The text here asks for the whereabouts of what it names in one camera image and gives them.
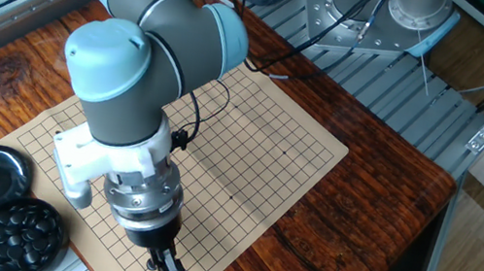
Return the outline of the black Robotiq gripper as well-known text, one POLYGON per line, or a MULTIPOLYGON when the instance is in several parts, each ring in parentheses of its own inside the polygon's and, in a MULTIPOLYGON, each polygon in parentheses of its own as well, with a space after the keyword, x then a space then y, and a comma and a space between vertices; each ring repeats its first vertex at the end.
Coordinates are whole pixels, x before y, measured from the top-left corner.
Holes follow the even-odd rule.
POLYGON ((182 227, 182 218, 175 217, 167 224, 145 231, 126 230, 126 236, 139 247, 148 249, 149 271, 186 271, 182 261, 176 257, 174 239, 182 227))

